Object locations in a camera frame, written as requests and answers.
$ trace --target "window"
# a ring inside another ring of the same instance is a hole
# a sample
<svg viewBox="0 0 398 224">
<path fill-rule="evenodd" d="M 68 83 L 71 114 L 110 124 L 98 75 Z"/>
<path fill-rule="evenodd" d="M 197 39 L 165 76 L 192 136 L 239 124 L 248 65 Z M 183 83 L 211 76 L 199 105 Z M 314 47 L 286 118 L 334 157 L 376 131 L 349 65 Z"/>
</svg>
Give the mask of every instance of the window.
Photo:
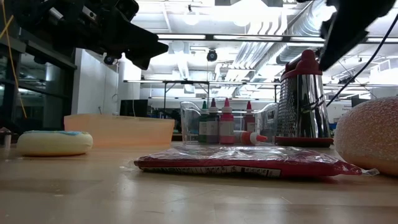
<svg viewBox="0 0 398 224">
<path fill-rule="evenodd" d="M 17 100 L 15 121 L 27 130 L 62 130 L 63 129 L 63 102 L 61 98 L 49 96 L 34 91 L 19 88 L 22 103 Z"/>
<path fill-rule="evenodd" d="M 21 55 L 19 81 L 51 93 L 65 94 L 65 71 L 28 53 Z"/>
</svg>

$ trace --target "plastic bag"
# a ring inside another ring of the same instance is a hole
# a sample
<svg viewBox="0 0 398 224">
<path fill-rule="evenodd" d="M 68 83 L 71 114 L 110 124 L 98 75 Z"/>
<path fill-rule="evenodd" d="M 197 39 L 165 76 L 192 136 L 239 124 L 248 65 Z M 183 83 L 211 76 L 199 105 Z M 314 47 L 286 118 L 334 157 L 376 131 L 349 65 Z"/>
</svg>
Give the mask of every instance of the plastic bag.
<svg viewBox="0 0 398 224">
<path fill-rule="evenodd" d="M 332 156 L 279 146 L 182 146 L 134 161 L 144 171 L 180 174 L 251 174 L 264 177 L 376 175 Z"/>
</svg>

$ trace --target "orange translucent container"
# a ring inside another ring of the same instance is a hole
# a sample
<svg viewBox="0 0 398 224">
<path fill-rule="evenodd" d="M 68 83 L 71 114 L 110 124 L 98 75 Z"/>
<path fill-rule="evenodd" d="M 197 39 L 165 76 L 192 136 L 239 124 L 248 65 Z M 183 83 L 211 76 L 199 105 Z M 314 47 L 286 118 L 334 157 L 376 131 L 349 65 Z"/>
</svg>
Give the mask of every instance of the orange translucent container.
<svg viewBox="0 0 398 224">
<path fill-rule="evenodd" d="M 92 135 L 94 147 L 168 146 L 174 120 L 107 114 L 76 114 L 64 117 L 66 131 Z"/>
</svg>

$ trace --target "pink bottle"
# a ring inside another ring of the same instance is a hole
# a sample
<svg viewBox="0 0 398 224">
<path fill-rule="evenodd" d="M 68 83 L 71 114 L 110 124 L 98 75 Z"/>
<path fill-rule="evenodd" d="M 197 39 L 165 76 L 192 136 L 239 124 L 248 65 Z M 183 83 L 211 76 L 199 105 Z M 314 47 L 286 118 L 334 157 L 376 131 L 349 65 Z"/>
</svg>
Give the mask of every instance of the pink bottle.
<svg viewBox="0 0 398 224">
<path fill-rule="evenodd" d="M 225 99 L 224 107 L 221 109 L 223 114 L 220 116 L 220 144 L 234 144 L 234 116 L 232 107 L 229 106 L 228 98 Z"/>
<path fill-rule="evenodd" d="M 244 115 L 244 130 L 249 132 L 256 131 L 256 119 L 253 115 L 253 110 L 251 109 L 251 103 L 248 101 L 248 105 L 246 107 L 246 114 Z"/>
</svg>

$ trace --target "cable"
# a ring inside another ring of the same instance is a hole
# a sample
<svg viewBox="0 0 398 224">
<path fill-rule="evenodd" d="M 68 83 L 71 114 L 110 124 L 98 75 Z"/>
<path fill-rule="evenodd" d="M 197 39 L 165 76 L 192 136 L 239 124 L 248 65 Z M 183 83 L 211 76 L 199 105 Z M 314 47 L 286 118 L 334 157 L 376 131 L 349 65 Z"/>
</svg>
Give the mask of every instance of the cable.
<svg viewBox="0 0 398 224">
<path fill-rule="evenodd" d="M 368 60 L 368 62 L 366 62 L 366 64 L 364 65 L 363 68 L 360 69 L 360 71 L 355 74 L 337 93 L 336 95 L 329 101 L 329 103 L 326 106 L 329 106 L 331 104 L 331 102 L 333 102 L 338 95 L 349 85 L 350 82 L 352 82 L 353 80 L 355 80 L 355 78 L 361 74 L 363 72 L 363 70 L 365 70 L 365 68 L 373 61 L 373 59 L 376 57 L 377 53 L 379 53 L 381 47 L 383 46 L 383 44 L 385 43 L 387 37 L 390 35 L 392 29 L 394 28 L 394 26 L 396 25 L 398 21 L 398 14 L 396 15 L 396 18 L 394 19 L 394 21 L 392 21 L 392 24 L 390 26 L 390 28 L 388 29 L 388 31 L 386 32 L 385 36 L 383 37 L 383 39 L 381 40 L 379 46 L 377 47 L 376 51 L 373 53 L 372 57 Z"/>
<path fill-rule="evenodd" d="M 0 34 L 0 39 L 3 37 L 3 35 L 6 33 L 6 30 L 8 30 L 8 27 L 10 26 L 10 24 L 11 24 L 11 22 L 12 22 L 12 20 L 14 19 L 14 15 L 12 15 L 11 17 L 10 17 L 10 19 L 8 20 L 8 22 L 6 23 L 6 26 L 4 27 L 4 29 L 1 31 L 1 34 Z"/>
<path fill-rule="evenodd" d="M 349 73 L 348 69 L 338 60 L 337 61 L 345 70 L 347 73 Z M 366 88 L 366 86 L 363 86 L 363 88 L 368 91 L 373 97 L 375 97 L 377 99 L 377 96 L 375 96 L 372 92 L 370 92 L 370 90 L 368 90 L 368 88 Z"/>
<path fill-rule="evenodd" d="M 8 34 L 8 27 L 10 26 L 10 23 L 11 23 L 12 19 L 14 18 L 14 16 L 11 16 L 10 20 L 8 22 L 6 22 L 7 21 L 7 17 L 6 17 L 6 7 L 4 6 L 4 2 L 2 4 L 2 15 L 3 15 L 3 18 L 4 18 L 4 25 L 5 25 L 4 29 L 6 30 L 6 37 L 7 37 L 7 43 L 8 43 L 8 51 L 9 51 L 9 54 L 10 54 L 12 74 L 14 75 L 15 85 L 16 85 L 16 88 L 17 88 L 17 94 L 19 96 L 19 101 L 21 103 L 22 111 L 24 112 L 25 119 L 27 119 L 24 103 L 22 102 L 22 96 L 21 96 L 21 93 L 19 93 L 18 78 L 17 78 L 17 74 L 15 72 L 14 60 L 12 59 L 12 50 L 11 50 L 10 36 Z M 3 35 L 4 35 L 4 30 L 1 32 L 0 38 Z"/>
</svg>

